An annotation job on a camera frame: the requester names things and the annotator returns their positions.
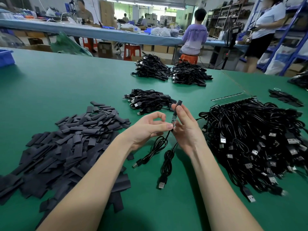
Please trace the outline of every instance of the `blue metal rack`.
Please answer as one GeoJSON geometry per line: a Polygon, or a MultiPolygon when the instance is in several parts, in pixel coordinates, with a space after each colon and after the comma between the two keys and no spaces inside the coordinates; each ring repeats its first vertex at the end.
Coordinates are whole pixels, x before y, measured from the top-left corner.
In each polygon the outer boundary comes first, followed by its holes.
{"type": "MultiPolygon", "coordinates": [[[[260,4],[260,2],[261,2],[261,0],[258,0],[258,2],[257,2],[257,4],[256,4],[256,8],[255,8],[255,10],[254,10],[254,12],[253,12],[253,14],[252,14],[252,17],[251,17],[251,19],[250,19],[250,22],[249,22],[248,26],[251,24],[252,19],[253,19],[253,17],[254,17],[255,14],[257,14],[257,13],[259,13],[259,12],[265,11],[265,10],[257,10],[257,9],[258,9],[258,6],[259,6],[259,4],[260,4]]],[[[279,43],[276,45],[276,47],[274,47],[274,48],[273,48],[273,47],[268,47],[267,52],[271,52],[272,54],[271,54],[271,56],[270,56],[270,58],[269,58],[269,60],[268,60],[268,62],[267,62],[266,65],[257,65],[257,68],[258,68],[258,69],[261,69],[263,72],[266,71],[268,65],[270,64],[271,60],[273,59],[273,57],[274,57],[274,55],[275,55],[275,52],[279,49],[279,47],[280,47],[281,44],[283,43],[283,40],[284,40],[285,37],[287,36],[288,32],[289,32],[289,31],[292,31],[292,30],[291,30],[291,27],[292,27],[292,25],[294,24],[294,22],[295,22],[295,20],[296,20],[296,18],[297,18],[297,16],[298,16],[298,14],[305,8],[306,2],[307,2],[307,0],[303,0],[303,2],[302,2],[300,5],[295,5],[295,6],[286,7],[286,11],[288,11],[288,12],[289,12],[289,11],[294,11],[294,10],[297,10],[297,11],[296,11],[296,13],[295,13],[295,15],[294,15],[294,17],[293,17],[293,19],[292,19],[292,21],[291,21],[291,23],[290,23],[289,25],[283,26],[283,27],[277,29],[277,30],[284,31],[284,34],[283,34],[283,36],[281,37],[279,43]]],[[[297,57],[297,58],[303,57],[303,56],[298,55],[297,53],[298,53],[298,51],[300,50],[300,48],[302,47],[302,45],[306,42],[307,37],[308,37],[308,33],[307,33],[307,34],[305,35],[305,37],[301,40],[300,44],[297,46],[297,50],[296,50],[295,53],[291,56],[291,58],[293,57],[292,61],[293,61],[296,57],[297,57]]],[[[285,67],[284,70],[283,70],[283,72],[281,72],[279,75],[282,76],[283,73],[287,70],[288,67],[285,67]]]]}

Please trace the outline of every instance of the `workbench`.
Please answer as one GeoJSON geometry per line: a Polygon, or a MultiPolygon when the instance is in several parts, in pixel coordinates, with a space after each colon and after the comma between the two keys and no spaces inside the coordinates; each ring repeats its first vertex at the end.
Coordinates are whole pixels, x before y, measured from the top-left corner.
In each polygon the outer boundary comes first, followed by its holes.
{"type": "MultiPolygon", "coordinates": [[[[87,25],[70,24],[66,22],[46,22],[46,21],[33,21],[33,20],[7,20],[0,19],[0,28],[18,29],[18,30],[31,30],[44,32],[50,44],[48,33],[59,34],[64,32],[69,36],[87,37],[94,39],[102,39],[108,41],[118,41],[137,45],[163,45],[174,46],[173,64],[175,64],[176,51],[179,45],[182,44],[182,37],[163,37],[154,36],[148,33],[136,33],[115,29],[103,29],[87,25]]],[[[220,40],[208,40],[204,45],[224,47],[225,42],[220,40]]],[[[234,45],[234,48],[246,52],[247,45],[234,45]]]]}
{"type": "MultiPolygon", "coordinates": [[[[154,89],[175,100],[180,99],[194,117],[214,105],[211,99],[243,90],[260,96],[262,102],[272,101],[280,107],[292,108],[268,97],[267,86],[272,88],[273,85],[267,84],[266,79],[256,81],[259,75],[237,76],[229,71],[209,69],[208,74],[214,79],[207,81],[206,87],[199,87],[131,76],[135,64],[128,61],[18,49],[14,49],[13,57],[16,65],[0,68],[0,175],[6,175],[18,166],[25,144],[33,134],[55,131],[55,121],[83,113],[92,100],[115,107],[122,118],[129,118],[134,124],[140,116],[137,110],[130,109],[123,95],[135,88],[154,89]]],[[[275,87],[294,92],[307,105],[304,90],[287,84],[281,77],[271,81],[275,87]]],[[[162,112],[166,113],[167,120],[171,120],[172,112],[162,112]]],[[[306,112],[301,120],[308,123],[306,112]]],[[[205,123],[204,120],[198,122],[200,126],[205,123]]],[[[137,159],[148,153],[154,140],[149,140],[135,153],[135,160],[125,161],[125,173],[128,173],[132,187],[121,193],[124,210],[116,214],[112,208],[106,210],[98,230],[210,230],[193,167],[179,148],[175,150],[168,183],[163,190],[156,189],[164,152],[176,143],[172,135],[168,140],[168,146],[146,165],[132,168],[137,159]]],[[[289,192],[285,197],[268,192],[258,194],[248,186],[256,198],[255,203],[249,203],[239,188],[230,182],[226,170],[222,168],[222,171],[265,231],[308,229],[308,183],[298,174],[288,173],[283,180],[278,179],[279,185],[289,192]]],[[[0,207],[0,230],[34,230],[43,215],[38,211],[40,203],[52,195],[53,192],[49,191],[41,200],[34,197],[25,199],[17,191],[0,207]]]]}

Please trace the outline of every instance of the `shelving unit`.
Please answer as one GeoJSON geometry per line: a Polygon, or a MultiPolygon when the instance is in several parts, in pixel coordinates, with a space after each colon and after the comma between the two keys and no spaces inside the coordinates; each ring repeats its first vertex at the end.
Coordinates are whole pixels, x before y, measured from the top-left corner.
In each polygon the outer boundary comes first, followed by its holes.
{"type": "MultiPolygon", "coordinates": [[[[261,2],[261,0],[258,0],[258,2],[256,4],[256,7],[255,7],[255,10],[253,11],[252,17],[251,17],[251,19],[249,21],[248,26],[252,23],[252,20],[253,20],[253,17],[254,17],[255,14],[259,14],[259,13],[262,13],[262,12],[265,11],[265,10],[257,10],[258,7],[259,7],[260,2],[261,2]]],[[[282,26],[281,28],[277,29],[277,31],[283,31],[284,33],[283,33],[279,43],[275,47],[273,47],[273,46],[268,47],[266,52],[271,53],[271,56],[269,57],[269,60],[268,60],[268,62],[265,65],[257,65],[258,69],[261,69],[263,72],[266,71],[268,65],[270,64],[271,60],[273,59],[273,57],[275,55],[275,52],[282,45],[284,39],[286,38],[286,36],[288,35],[289,32],[306,32],[306,31],[295,31],[295,30],[292,30],[292,26],[295,23],[295,20],[297,19],[299,13],[304,11],[304,9],[306,7],[306,3],[307,3],[307,0],[303,0],[303,2],[300,5],[286,7],[286,13],[292,13],[294,11],[296,11],[296,13],[295,13],[294,17],[292,18],[290,24],[282,26]]],[[[285,68],[283,69],[283,71],[281,71],[281,73],[279,74],[280,76],[283,76],[284,72],[288,69],[288,67],[295,60],[295,58],[301,58],[301,56],[298,55],[297,53],[301,49],[302,45],[306,42],[306,39],[307,39],[307,33],[306,33],[305,37],[303,37],[302,40],[300,41],[300,43],[298,44],[297,50],[295,51],[295,53],[290,57],[290,60],[287,63],[288,66],[286,65],[285,68]]]]}
{"type": "MultiPolygon", "coordinates": [[[[214,38],[218,38],[218,35],[220,33],[220,31],[223,29],[223,26],[225,25],[226,23],[226,19],[227,17],[230,16],[230,11],[233,10],[233,9],[239,9],[237,11],[237,13],[241,13],[241,10],[242,10],[242,7],[244,6],[253,6],[254,3],[252,2],[247,2],[247,3],[235,3],[235,4],[232,4],[232,5],[227,5],[227,6],[223,6],[223,7],[220,7],[220,8],[216,8],[216,9],[212,9],[210,11],[213,11],[213,17],[211,18],[208,18],[209,20],[209,25],[212,24],[213,21],[216,21],[215,22],[215,26],[212,26],[212,27],[209,27],[210,28],[210,33],[212,34],[209,34],[210,37],[214,37],[214,38]],[[223,23],[222,26],[217,26],[219,20],[221,19],[224,19],[225,22],[223,23]]],[[[235,19],[234,23],[236,25],[238,19],[248,19],[249,15],[240,15],[240,14],[237,14],[237,15],[234,15],[232,16],[232,18],[235,19]]]]}

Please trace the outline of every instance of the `blue tablecloth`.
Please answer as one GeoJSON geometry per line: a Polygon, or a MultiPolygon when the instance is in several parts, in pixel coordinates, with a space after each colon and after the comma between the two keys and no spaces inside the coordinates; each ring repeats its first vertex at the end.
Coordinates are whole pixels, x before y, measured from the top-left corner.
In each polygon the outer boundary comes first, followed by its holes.
{"type": "MultiPolygon", "coordinates": [[[[33,20],[6,20],[0,19],[0,27],[41,31],[48,33],[64,32],[67,35],[96,38],[110,41],[127,42],[131,44],[147,44],[147,45],[164,45],[175,46],[182,44],[182,37],[162,37],[153,36],[148,33],[135,33],[121,30],[103,29],[87,25],[68,24],[68,23],[55,23],[45,21],[33,21],[33,20]]],[[[223,41],[207,41],[206,45],[210,46],[225,46],[223,41]]],[[[247,46],[235,45],[234,47],[245,52],[247,46]]]]}

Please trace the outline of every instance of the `black shorts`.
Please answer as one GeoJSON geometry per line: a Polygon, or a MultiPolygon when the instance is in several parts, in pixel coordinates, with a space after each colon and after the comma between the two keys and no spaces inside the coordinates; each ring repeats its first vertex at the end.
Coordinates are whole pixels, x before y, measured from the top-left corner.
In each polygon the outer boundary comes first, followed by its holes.
{"type": "Polygon", "coordinates": [[[246,57],[254,57],[260,59],[262,54],[267,50],[273,39],[274,33],[252,39],[245,53],[246,57]]]}

